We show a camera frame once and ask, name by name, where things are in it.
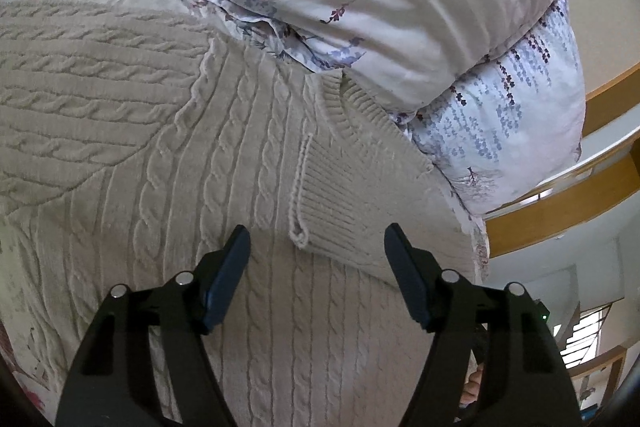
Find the window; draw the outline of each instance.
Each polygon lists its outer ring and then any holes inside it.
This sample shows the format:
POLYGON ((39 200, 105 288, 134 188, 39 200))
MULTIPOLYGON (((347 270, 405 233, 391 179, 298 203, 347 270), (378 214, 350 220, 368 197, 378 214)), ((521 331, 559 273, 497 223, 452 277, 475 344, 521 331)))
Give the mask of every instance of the window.
POLYGON ((598 352, 600 330, 609 314, 611 304, 580 314, 580 322, 574 326, 573 336, 566 341, 566 349, 560 351, 567 368, 593 359, 598 352))

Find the cable knit sweater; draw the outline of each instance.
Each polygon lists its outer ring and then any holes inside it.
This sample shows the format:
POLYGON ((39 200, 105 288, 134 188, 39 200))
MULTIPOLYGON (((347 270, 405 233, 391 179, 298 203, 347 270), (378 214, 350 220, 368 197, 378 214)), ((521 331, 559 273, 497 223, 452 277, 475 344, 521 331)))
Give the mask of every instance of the cable knit sweater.
POLYGON ((0 214, 0 320, 50 419, 108 288, 160 285, 238 223, 251 259, 205 342, 240 426, 398 423, 430 338, 390 222, 476 273, 446 181, 358 87, 157 12, 0 8, 0 214))

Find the wooden handrail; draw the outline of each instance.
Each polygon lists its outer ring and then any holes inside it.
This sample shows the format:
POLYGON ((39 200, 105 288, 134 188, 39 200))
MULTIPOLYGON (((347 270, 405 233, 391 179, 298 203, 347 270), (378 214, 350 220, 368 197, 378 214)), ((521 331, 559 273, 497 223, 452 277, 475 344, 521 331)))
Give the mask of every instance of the wooden handrail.
POLYGON ((616 360, 620 360, 626 357, 626 347, 616 346, 609 349, 606 353, 598 355, 594 359, 581 363, 569 369, 569 376, 572 378, 588 377, 591 373, 601 371, 606 367, 609 367, 616 360))
POLYGON ((582 135, 587 136, 640 103, 640 63, 587 96, 582 135))
POLYGON ((640 190, 631 154, 585 181, 522 208, 488 219, 490 256, 504 255, 556 237, 590 221, 640 190))
POLYGON ((622 368, 625 367, 625 361, 626 347, 616 346, 588 362, 572 367, 569 369, 569 376, 572 379, 588 377, 589 375, 601 371, 610 365, 611 372, 609 373, 609 380, 607 380, 607 386, 604 390, 602 401, 600 402, 600 407, 604 407, 616 392, 616 389, 620 384, 620 377, 622 376, 622 368))

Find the red leaf print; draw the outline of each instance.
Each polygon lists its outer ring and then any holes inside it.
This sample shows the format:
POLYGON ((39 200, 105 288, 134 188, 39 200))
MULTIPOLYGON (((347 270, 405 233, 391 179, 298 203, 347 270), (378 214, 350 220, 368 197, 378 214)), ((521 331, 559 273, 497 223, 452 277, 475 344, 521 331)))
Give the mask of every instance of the red leaf print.
POLYGON ((25 387, 23 387, 22 390, 24 391, 24 394, 27 396, 29 401, 33 403, 34 406, 36 406, 36 408, 39 411, 44 411, 44 404, 42 403, 42 400, 40 400, 40 397, 37 394, 35 394, 33 391, 30 391, 25 387))
POLYGON ((15 371, 18 363, 15 361, 14 348, 11 346, 9 335, 7 334, 2 322, 0 322, 0 356, 4 355, 4 361, 9 365, 9 369, 15 371))
POLYGON ((331 22, 338 22, 340 20, 340 17, 342 17, 344 15, 344 13, 347 10, 347 6, 350 6, 352 3, 356 2, 357 0, 351 0, 343 5, 341 5, 339 8, 333 10, 331 12, 331 15, 329 16, 328 20, 323 21, 322 19, 320 19, 320 22, 323 24, 329 24, 331 22))

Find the ceiling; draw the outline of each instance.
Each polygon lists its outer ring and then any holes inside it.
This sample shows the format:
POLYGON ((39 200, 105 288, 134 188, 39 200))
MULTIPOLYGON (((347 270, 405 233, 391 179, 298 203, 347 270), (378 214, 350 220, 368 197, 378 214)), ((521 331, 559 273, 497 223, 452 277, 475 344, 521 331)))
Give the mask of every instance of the ceiling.
POLYGON ((489 263, 488 285, 505 281, 529 282, 571 266, 584 254, 615 240, 634 216, 640 214, 640 192, 611 210, 566 230, 558 238, 501 255, 489 263))

